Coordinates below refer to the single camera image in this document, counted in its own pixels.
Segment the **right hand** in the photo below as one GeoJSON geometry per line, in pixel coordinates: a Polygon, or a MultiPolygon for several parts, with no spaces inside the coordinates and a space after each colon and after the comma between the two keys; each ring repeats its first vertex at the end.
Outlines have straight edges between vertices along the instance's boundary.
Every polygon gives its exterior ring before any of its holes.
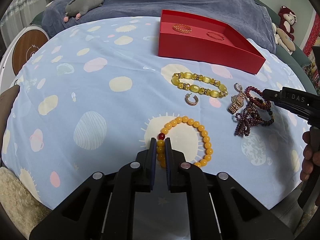
{"type": "Polygon", "coordinates": [[[302,171],[300,172],[301,181],[307,181],[313,172],[314,166],[319,166],[319,151],[314,152],[310,144],[310,132],[305,132],[302,136],[306,147],[303,151],[304,160],[302,162],[302,171]]]}

